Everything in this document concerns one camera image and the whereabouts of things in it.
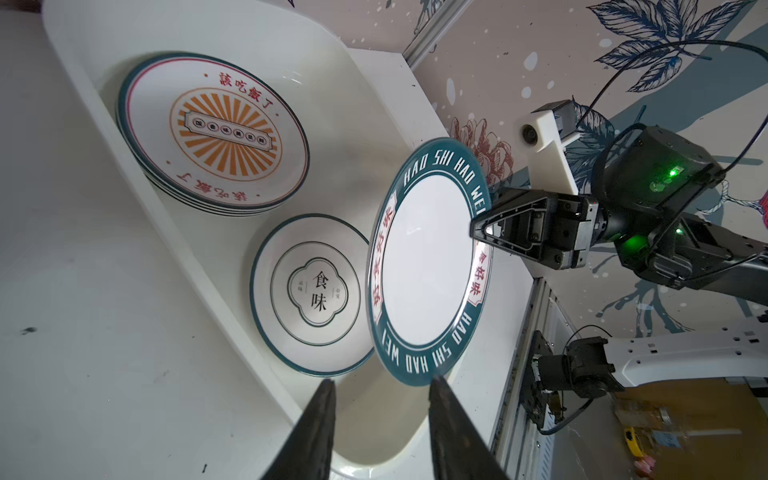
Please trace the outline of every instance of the plate with orange sunburst design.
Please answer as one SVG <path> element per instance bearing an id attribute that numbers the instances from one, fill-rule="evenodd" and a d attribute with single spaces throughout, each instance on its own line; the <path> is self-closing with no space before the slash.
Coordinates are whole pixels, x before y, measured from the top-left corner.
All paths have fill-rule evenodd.
<path id="1" fill-rule="evenodd" d="M 212 213 L 275 207 L 301 187 L 310 166 L 288 104 L 251 73 L 204 55 L 138 65 L 121 88 L 118 126 L 156 183 Z"/>

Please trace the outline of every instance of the ceramic plate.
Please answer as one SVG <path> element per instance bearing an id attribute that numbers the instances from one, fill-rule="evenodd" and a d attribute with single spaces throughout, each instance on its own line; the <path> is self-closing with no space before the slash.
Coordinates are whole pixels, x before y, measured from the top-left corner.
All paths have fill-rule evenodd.
<path id="1" fill-rule="evenodd" d="M 314 376 L 340 375 L 368 359 L 367 255 L 366 238 L 327 215 L 294 217 L 270 233 L 253 262 L 250 303 L 275 355 Z"/>
<path id="2" fill-rule="evenodd" d="M 214 210 L 208 205 L 195 202 L 194 199 L 181 195 L 178 191 L 163 184 L 160 180 L 158 180 L 156 177 L 154 177 L 151 174 L 147 174 L 147 178 L 149 178 L 149 180 L 152 182 L 152 184 L 155 185 L 155 187 L 159 188 L 160 190 L 168 194 L 168 196 L 174 198 L 175 200 L 178 200 L 182 204 L 186 204 L 189 207 L 192 207 L 196 210 L 201 210 L 207 214 L 222 215 L 226 217 L 254 217 L 256 215 L 264 214 L 270 210 L 274 210 L 279 206 L 277 205 L 275 207 L 269 207 L 262 210 L 244 210 L 244 211 Z"/>
<path id="3" fill-rule="evenodd" d="M 401 382 L 428 385 L 456 363 L 475 331 L 491 247 L 469 236 L 490 207 L 472 152 L 450 138 L 423 144 L 402 166 L 373 231 L 366 304 L 374 345 Z"/>
<path id="4" fill-rule="evenodd" d="M 285 101 L 247 71 L 204 55 L 137 66 L 121 88 L 118 126 L 145 170 L 211 210 L 276 206 L 310 165 L 306 135 Z"/>

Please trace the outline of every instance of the plate center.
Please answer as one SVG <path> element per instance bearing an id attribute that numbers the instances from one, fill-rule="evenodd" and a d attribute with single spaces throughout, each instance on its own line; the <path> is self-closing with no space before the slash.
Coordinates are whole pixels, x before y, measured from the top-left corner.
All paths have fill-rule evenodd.
<path id="1" fill-rule="evenodd" d="M 472 266 L 469 208 L 449 178 L 433 174 L 406 195 L 392 221 L 382 266 L 389 321 L 412 345 L 433 342 L 452 323 Z"/>

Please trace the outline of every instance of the white sink basin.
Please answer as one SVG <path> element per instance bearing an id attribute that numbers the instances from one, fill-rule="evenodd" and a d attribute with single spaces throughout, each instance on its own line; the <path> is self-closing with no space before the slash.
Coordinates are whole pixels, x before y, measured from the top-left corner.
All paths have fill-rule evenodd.
<path id="1" fill-rule="evenodd" d="M 372 231 L 410 153 L 376 92 L 333 34 L 254 0 L 51 0 L 43 19 L 112 160 L 224 334 L 294 423 L 319 379 L 292 370 L 266 347 L 250 312 L 250 268 L 265 236 L 298 214 L 330 214 Z M 150 184 L 117 129 L 114 106 L 125 75 L 166 51 L 234 63 L 295 111 L 309 141 L 310 171 L 286 204 L 260 217 L 216 217 Z M 356 478 L 391 471 L 425 434 L 427 389 L 397 382 L 377 358 L 336 377 L 336 385 L 334 471 Z"/>

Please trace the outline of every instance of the green led light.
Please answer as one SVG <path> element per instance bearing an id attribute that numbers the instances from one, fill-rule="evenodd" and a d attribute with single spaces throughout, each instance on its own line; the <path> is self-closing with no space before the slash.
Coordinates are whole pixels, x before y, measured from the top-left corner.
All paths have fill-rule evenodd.
<path id="1" fill-rule="evenodd" d="M 643 248 L 648 246 L 648 238 L 643 237 L 641 235 L 635 235 L 634 237 L 630 238 L 626 242 L 624 242 L 623 245 L 621 245 L 621 248 L 626 253 L 636 253 L 642 250 Z"/>
<path id="2" fill-rule="evenodd" d="M 685 169 L 684 169 L 684 168 L 682 168 L 682 167 L 675 167 L 675 168 L 673 168 L 672 170 L 670 170 L 670 171 L 669 171 L 669 173 L 668 173 L 667 175 L 669 175 L 670 177 L 676 177 L 676 176 L 677 176 L 677 175 L 679 175 L 679 174 L 680 174 L 680 173 L 681 173 L 683 170 L 685 170 Z"/>

